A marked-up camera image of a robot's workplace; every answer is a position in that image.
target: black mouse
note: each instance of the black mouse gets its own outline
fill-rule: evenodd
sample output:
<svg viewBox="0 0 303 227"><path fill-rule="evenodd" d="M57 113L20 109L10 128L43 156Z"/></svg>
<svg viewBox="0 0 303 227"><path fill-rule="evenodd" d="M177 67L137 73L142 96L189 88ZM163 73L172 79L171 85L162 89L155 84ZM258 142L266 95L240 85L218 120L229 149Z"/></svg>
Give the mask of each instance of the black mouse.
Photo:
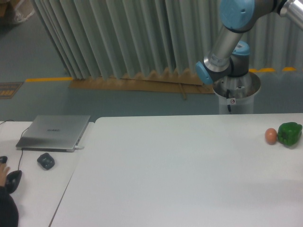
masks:
<svg viewBox="0 0 303 227"><path fill-rule="evenodd" d="M8 160L8 157L6 157L6 156L1 156L0 157L0 163L6 163L7 162L7 160Z"/></svg>
<svg viewBox="0 0 303 227"><path fill-rule="evenodd" d="M40 165L46 170L49 170L55 165L55 160L48 153L40 155L40 157L37 159L37 162L40 163Z"/></svg>
<svg viewBox="0 0 303 227"><path fill-rule="evenodd" d="M5 188L9 194L12 194L18 188L18 185L21 180L21 176L22 176L21 170L13 171L7 175Z"/></svg>

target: green bell pepper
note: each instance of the green bell pepper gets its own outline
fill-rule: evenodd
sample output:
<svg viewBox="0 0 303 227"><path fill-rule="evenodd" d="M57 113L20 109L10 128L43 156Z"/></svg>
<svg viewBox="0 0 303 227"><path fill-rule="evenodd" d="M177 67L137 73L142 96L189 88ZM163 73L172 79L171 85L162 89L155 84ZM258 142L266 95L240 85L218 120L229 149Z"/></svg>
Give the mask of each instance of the green bell pepper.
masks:
<svg viewBox="0 0 303 227"><path fill-rule="evenodd" d="M296 144L302 134L302 125L295 122L281 124L278 130L278 140L287 145Z"/></svg>

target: yellow floor line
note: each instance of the yellow floor line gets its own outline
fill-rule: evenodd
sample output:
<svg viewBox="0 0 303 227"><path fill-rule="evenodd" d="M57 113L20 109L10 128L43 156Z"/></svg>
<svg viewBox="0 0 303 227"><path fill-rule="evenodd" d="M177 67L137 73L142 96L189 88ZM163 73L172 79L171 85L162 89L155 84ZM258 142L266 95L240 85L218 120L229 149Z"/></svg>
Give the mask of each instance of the yellow floor line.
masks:
<svg viewBox="0 0 303 227"><path fill-rule="evenodd" d="M64 81L64 80L72 80L72 78L71 77L34 78L34 79L26 79L25 82L46 82L46 81Z"/></svg>
<svg viewBox="0 0 303 227"><path fill-rule="evenodd" d="M297 69L293 68L293 67L286 67L284 68L282 71L297 71Z"/></svg>
<svg viewBox="0 0 303 227"><path fill-rule="evenodd" d="M256 72L276 72L273 68L264 68L264 69L250 69L250 72L256 73ZM286 67L282 71L297 71L296 68L293 67ZM66 80L72 80L71 77L54 77L54 78L32 78L32 79L26 79L25 82L47 82L47 81L66 81Z"/></svg>

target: person's hand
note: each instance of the person's hand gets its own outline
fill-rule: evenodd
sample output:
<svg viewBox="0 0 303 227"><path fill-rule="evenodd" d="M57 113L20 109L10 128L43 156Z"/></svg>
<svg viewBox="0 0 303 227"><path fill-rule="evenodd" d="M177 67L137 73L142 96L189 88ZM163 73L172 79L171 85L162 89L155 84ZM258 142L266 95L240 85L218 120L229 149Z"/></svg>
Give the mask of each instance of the person's hand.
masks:
<svg viewBox="0 0 303 227"><path fill-rule="evenodd" d="M4 187L6 182L6 176L9 172L9 167L6 164L0 163L0 187Z"/></svg>

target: laptop lid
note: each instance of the laptop lid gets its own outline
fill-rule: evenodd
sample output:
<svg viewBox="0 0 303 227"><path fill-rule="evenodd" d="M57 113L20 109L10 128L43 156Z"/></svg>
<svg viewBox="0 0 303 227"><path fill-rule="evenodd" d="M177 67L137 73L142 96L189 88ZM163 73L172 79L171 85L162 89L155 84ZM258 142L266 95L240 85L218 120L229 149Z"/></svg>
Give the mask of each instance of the laptop lid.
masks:
<svg viewBox="0 0 303 227"><path fill-rule="evenodd" d="M39 115L23 133L16 147L27 150L74 151L89 115Z"/></svg>

